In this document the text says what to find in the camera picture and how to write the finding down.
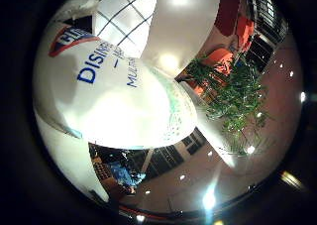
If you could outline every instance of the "person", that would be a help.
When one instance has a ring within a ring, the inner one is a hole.
[[[143,172],[136,172],[129,170],[117,161],[109,163],[108,166],[118,183],[126,187],[129,191],[134,193],[137,185],[145,179],[146,174]]]

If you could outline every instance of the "green leaves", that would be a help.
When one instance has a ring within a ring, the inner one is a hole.
[[[224,66],[218,62],[214,67],[201,63],[203,58],[195,58],[187,67],[187,73],[204,87],[204,96],[209,96],[211,102],[206,107],[206,115],[210,119],[223,118],[223,131],[234,135],[252,124],[257,131],[265,125],[268,116],[262,110],[267,89],[261,85],[257,66],[247,62],[244,56],[232,58],[228,62],[231,73],[226,76],[216,70]]]

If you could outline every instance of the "bright light spot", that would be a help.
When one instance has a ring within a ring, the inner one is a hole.
[[[171,0],[174,6],[185,6],[188,4],[188,0]]]
[[[256,148],[254,146],[250,146],[250,147],[247,148],[247,153],[248,154],[252,154],[255,151],[255,149]]]
[[[306,100],[306,94],[305,92],[300,93],[300,102],[304,102]]]
[[[164,69],[167,69],[167,70],[178,69],[179,61],[173,55],[162,55],[159,58],[159,61],[160,61],[162,68],[164,68]]]
[[[204,204],[204,207],[206,210],[212,209],[216,204],[216,197],[214,195],[213,189],[208,189],[206,194],[204,195],[202,199],[202,203]]]
[[[297,189],[304,189],[304,185],[291,173],[284,171],[281,174],[281,180],[283,180],[285,183],[287,183],[290,186],[293,186]]]
[[[221,220],[218,220],[218,221],[214,222],[214,225],[224,225],[224,222]]]
[[[143,215],[137,215],[137,220],[138,220],[138,222],[143,222],[145,219],[146,219],[145,216],[143,216]]]

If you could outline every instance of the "red logo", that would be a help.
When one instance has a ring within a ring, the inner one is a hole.
[[[97,40],[100,39],[83,30],[75,29],[71,26],[64,27],[54,38],[49,56],[54,57],[72,46]]]

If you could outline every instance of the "ceiling light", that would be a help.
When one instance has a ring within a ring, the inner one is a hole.
[[[203,203],[206,210],[210,210],[215,206],[216,197],[214,195],[213,189],[208,189],[208,191],[206,192],[206,194],[204,195],[204,197],[202,199],[202,203]]]
[[[252,154],[255,151],[255,149],[256,148],[254,146],[250,146],[250,147],[247,148],[247,153],[248,154]]]
[[[162,55],[159,58],[159,62],[163,69],[175,70],[178,69],[179,61],[176,56],[173,55]]]
[[[145,219],[146,219],[145,216],[143,216],[143,215],[137,215],[137,220],[138,220],[138,222],[143,222]]]
[[[214,225],[224,225],[224,222],[221,220],[218,220],[218,221],[214,222]]]
[[[174,6],[185,6],[188,3],[188,0],[171,0]]]
[[[306,94],[305,92],[300,93],[300,102],[304,102],[306,100]]]

